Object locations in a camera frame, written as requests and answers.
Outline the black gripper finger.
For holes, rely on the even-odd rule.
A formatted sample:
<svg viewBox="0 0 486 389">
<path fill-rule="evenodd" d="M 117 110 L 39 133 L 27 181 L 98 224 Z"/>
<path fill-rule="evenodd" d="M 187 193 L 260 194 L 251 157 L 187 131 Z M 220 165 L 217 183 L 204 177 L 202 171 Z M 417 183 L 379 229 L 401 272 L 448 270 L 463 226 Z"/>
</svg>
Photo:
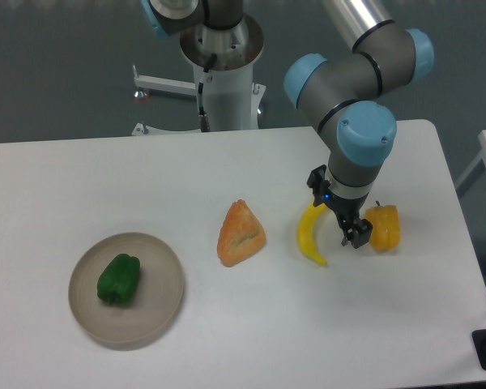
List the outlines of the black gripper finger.
<svg viewBox="0 0 486 389">
<path fill-rule="evenodd" d="M 341 218 L 340 228 L 343 230 L 341 245 L 346 246 L 350 243 L 353 248 L 360 248 L 367 244 L 373 231 L 371 222 L 360 217 L 352 220 Z"/>
</svg>

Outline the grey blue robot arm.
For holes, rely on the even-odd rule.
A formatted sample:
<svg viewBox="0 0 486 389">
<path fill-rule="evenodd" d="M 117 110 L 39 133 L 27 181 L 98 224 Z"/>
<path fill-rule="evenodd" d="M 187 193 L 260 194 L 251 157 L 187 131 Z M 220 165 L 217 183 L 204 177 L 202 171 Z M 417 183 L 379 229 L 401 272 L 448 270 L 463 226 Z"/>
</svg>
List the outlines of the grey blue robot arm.
<svg viewBox="0 0 486 389">
<path fill-rule="evenodd" d="M 283 88 L 330 151 L 328 162 L 309 175 L 313 202 L 335 214 L 344 242 L 357 248 L 373 233 L 360 209 L 397 132 L 394 115 L 377 98 L 426 76 L 434 50 L 424 32 L 402 29 L 379 1 L 328 1 L 325 6 L 351 55 L 332 63 L 306 54 L 289 67 Z M 254 128 L 253 66 L 264 35 L 243 3 L 145 1 L 142 8 L 156 35 L 180 37 L 194 72 L 201 131 Z"/>
</svg>

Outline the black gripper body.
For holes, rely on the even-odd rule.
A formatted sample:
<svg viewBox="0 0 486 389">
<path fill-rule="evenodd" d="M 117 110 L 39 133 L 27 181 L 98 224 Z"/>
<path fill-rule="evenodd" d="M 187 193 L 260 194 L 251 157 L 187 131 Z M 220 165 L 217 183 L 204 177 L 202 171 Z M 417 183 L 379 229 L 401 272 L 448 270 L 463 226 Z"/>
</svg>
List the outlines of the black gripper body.
<svg viewBox="0 0 486 389">
<path fill-rule="evenodd" d="M 368 230 L 369 223 L 360 218 L 360 209 L 367 198 L 362 190 L 351 188 L 346 194 L 339 189 L 336 179 L 326 177 L 326 166 L 321 165 L 312 170 L 307 180 L 307 186 L 313 192 L 313 205 L 326 205 L 337 216 L 339 227 L 342 230 Z"/>
</svg>

